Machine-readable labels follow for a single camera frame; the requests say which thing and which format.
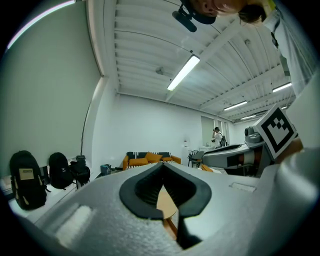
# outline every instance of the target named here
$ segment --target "table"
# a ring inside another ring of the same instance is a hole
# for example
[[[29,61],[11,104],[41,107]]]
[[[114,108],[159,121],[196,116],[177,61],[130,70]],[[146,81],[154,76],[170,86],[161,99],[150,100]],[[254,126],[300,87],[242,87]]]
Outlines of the table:
[[[159,192],[156,208],[163,212],[163,226],[170,236],[176,240],[178,235],[178,229],[171,220],[171,217],[177,212],[177,207],[168,194],[167,190],[162,187]]]
[[[165,188],[162,188],[159,192],[156,208],[163,212],[163,218],[165,220],[172,217],[177,211],[174,201]]]

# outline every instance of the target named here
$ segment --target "window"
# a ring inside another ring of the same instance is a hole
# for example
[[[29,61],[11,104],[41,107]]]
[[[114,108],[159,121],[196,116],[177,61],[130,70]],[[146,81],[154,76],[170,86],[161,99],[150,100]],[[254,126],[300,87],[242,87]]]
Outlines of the window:
[[[215,128],[215,120],[205,116],[201,116],[202,128],[202,145],[212,147],[214,144],[211,142]]]

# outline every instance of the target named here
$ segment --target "sofa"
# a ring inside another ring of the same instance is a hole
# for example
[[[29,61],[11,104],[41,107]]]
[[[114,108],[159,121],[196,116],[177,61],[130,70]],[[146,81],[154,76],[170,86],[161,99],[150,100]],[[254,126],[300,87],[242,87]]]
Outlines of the sofa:
[[[122,162],[122,169],[127,170],[160,162],[181,165],[181,158],[171,155],[170,152],[127,152]]]

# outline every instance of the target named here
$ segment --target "white wall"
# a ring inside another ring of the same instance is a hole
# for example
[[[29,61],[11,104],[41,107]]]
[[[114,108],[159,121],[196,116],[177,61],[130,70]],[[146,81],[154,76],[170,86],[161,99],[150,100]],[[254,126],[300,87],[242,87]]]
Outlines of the white wall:
[[[91,167],[94,172],[99,172],[101,165],[110,163],[110,156],[114,148],[112,140],[117,136],[112,131],[115,98],[115,89],[112,80],[109,79],[104,87],[96,113],[92,143],[86,145],[86,147],[92,147]]]
[[[40,166],[54,152],[78,155],[86,113],[101,75],[93,54],[86,3],[61,8],[32,25],[0,68],[0,172],[17,151]]]
[[[229,124],[230,144],[245,143],[245,129],[252,126],[257,120],[242,122],[239,124]]]
[[[193,150],[202,146],[201,116],[215,118],[181,106],[121,95],[114,105],[112,131],[104,131],[103,140],[111,136],[112,147],[105,151],[106,163],[122,166],[130,151],[170,152],[181,158],[184,139]]]

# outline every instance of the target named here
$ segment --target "label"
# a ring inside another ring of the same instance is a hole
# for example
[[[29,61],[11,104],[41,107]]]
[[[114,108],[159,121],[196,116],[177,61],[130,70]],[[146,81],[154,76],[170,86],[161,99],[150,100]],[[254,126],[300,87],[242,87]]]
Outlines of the label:
[[[20,180],[33,180],[34,177],[34,170],[33,169],[19,169],[20,173]]]

